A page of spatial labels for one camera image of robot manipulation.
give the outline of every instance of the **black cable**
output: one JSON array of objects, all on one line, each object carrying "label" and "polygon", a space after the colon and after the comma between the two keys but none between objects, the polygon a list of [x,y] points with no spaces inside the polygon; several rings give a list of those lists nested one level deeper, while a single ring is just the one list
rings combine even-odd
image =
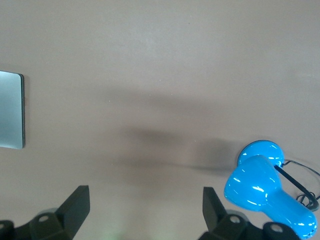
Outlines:
[{"label": "black cable", "polygon": [[304,186],[302,186],[300,182],[295,180],[292,176],[286,173],[286,171],[283,170],[278,165],[275,165],[274,168],[305,194],[305,197],[309,199],[309,203],[310,203],[310,205],[309,204],[305,205],[306,208],[308,208],[312,212],[317,211],[319,209],[319,203],[317,199]]},{"label": "black cable", "polygon": [[[294,163],[294,164],[296,164],[296,165],[299,165],[299,166],[302,166],[302,167],[304,167],[304,168],[306,168],[306,169],[309,169],[310,171],[312,171],[313,173],[315,173],[316,175],[318,175],[319,177],[320,177],[320,173],[319,172],[317,172],[316,170],[314,170],[314,169],[312,169],[311,167],[308,167],[308,166],[306,166],[306,165],[303,165],[303,164],[301,164],[301,163],[299,163],[299,162],[297,162],[297,161],[294,161],[294,160],[287,160],[286,159],[286,163],[283,163],[282,165],[281,165],[281,167],[284,167],[284,166],[286,166],[286,165],[288,165],[289,163]],[[311,194],[316,200],[319,200],[320,199],[320,195],[318,196],[318,197],[316,197],[316,195],[313,193],[313,192],[308,192],[309,194]],[[309,203],[307,204],[307,205],[305,205],[304,203],[303,203],[303,201],[305,200],[305,198],[308,198],[309,199]],[[312,207],[312,205],[313,205],[313,203],[312,203],[312,201],[310,201],[310,198],[307,196],[307,194],[306,193],[304,193],[304,194],[300,194],[299,196],[297,196],[296,197],[296,200],[298,201],[298,202],[300,202],[301,204],[303,204],[304,206],[306,206],[307,208],[310,208],[310,207]]]}]

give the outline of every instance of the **lamp head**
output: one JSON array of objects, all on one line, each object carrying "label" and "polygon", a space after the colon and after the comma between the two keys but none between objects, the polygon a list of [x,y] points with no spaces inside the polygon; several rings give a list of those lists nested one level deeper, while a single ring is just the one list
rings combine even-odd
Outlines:
[{"label": "lamp head", "polygon": [[[226,182],[224,196],[241,208],[263,212],[274,222],[288,225],[301,239],[312,237],[317,230],[315,215],[283,191],[274,168],[284,159],[281,148],[270,141],[254,143],[241,152],[238,167]],[[267,146],[273,152],[270,154],[265,148],[261,153],[269,154],[257,154],[255,146]]]}]

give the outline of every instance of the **silver laptop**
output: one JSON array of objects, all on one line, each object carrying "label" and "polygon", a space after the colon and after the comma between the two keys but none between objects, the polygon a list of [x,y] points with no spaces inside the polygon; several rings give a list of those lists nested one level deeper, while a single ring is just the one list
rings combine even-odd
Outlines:
[{"label": "silver laptop", "polygon": [[25,146],[24,77],[0,71],[0,147]]}]

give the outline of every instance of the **lamp base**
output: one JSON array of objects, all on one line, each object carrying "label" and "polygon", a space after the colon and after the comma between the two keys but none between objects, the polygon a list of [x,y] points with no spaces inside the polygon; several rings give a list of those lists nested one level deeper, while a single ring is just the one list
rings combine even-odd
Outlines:
[{"label": "lamp base", "polygon": [[279,167],[285,161],[285,155],[276,143],[269,140],[258,140],[250,143],[241,151],[237,164],[240,165],[246,159],[257,155],[266,157],[273,165],[278,165]]}]

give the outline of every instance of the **glossy blue plastic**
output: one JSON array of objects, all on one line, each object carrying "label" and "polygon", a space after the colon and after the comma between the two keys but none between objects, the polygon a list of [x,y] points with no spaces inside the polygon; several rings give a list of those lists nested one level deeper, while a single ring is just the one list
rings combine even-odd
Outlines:
[{"label": "glossy blue plastic", "polygon": [[[248,146],[246,149],[247,154],[254,152],[248,151]],[[263,212],[274,222],[288,225],[301,239],[310,238],[316,233],[315,215],[283,191],[274,162],[262,154],[240,160],[225,185],[224,196],[241,208]]]},{"label": "glossy blue plastic", "polygon": [[250,143],[242,150],[238,157],[238,165],[246,159],[257,155],[265,156],[273,165],[278,165],[279,167],[285,161],[284,152],[276,143],[269,140],[258,140]]}]

